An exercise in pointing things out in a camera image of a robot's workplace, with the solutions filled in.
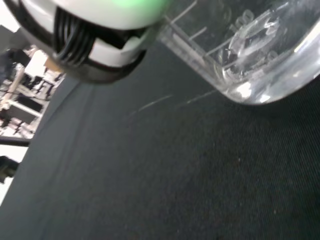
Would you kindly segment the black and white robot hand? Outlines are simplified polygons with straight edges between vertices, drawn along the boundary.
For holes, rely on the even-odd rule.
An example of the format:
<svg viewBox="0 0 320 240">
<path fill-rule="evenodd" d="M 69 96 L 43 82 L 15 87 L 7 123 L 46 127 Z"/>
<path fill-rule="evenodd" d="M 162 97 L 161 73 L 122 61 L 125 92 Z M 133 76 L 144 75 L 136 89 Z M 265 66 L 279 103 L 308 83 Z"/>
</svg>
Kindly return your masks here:
<svg viewBox="0 0 320 240">
<path fill-rule="evenodd" d="M 25 37 L 66 74 L 108 85 L 130 75 L 161 31 L 170 0 L 6 0 Z"/>
</svg>

